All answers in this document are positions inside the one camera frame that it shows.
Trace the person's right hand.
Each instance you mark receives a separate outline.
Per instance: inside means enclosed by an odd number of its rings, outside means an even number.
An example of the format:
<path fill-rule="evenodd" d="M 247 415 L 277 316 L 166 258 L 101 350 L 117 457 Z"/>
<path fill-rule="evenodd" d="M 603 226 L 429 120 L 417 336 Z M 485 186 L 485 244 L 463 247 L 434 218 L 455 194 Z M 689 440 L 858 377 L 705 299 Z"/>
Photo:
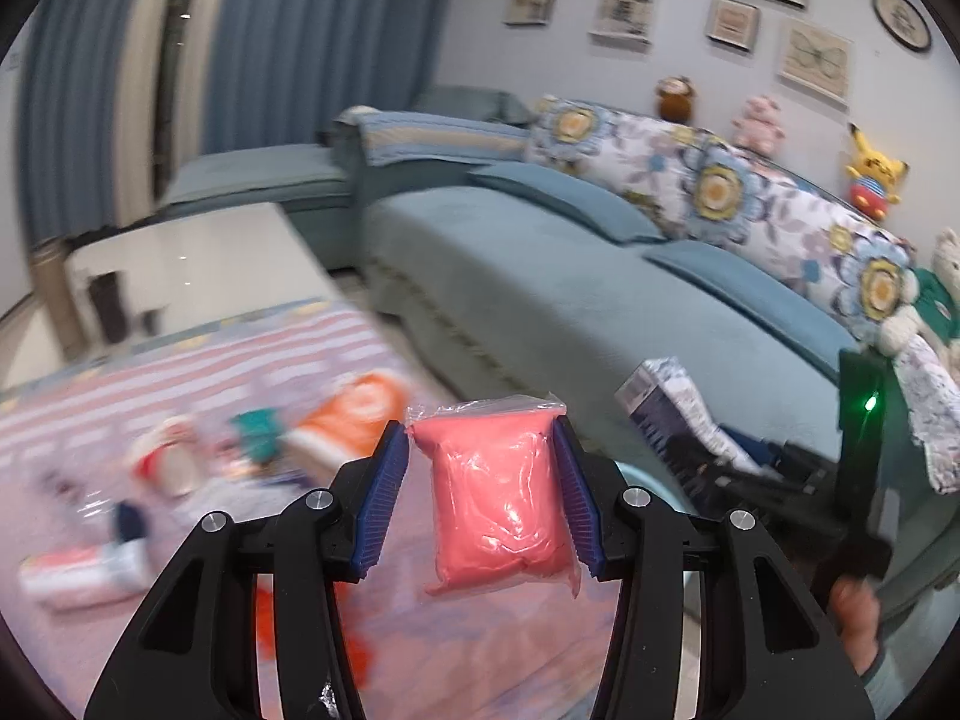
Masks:
<path fill-rule="evenodd" d="M 841 645 L 857 674 L 867 673 L 878 657 L 880 603 L 866 580 L 840 577 L 830 592 L 830 611 Z"/>

